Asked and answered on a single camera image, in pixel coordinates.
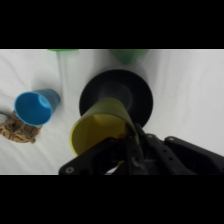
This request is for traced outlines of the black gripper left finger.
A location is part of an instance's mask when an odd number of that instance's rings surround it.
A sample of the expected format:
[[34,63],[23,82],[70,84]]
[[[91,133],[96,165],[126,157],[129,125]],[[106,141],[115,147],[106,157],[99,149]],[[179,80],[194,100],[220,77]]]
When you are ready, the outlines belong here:
[[115,169],[113,175],[131,175],[130,135],[122,139],[106,138],[86,152],[64,164],[59,175],[105,175]]

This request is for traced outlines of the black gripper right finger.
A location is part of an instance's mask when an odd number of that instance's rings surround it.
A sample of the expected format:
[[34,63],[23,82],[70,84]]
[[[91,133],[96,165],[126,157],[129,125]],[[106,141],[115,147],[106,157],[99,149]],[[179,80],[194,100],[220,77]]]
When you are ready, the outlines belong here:
[[160,140],[135,127],[150,175],[224,175],[224,156],[174,136]]

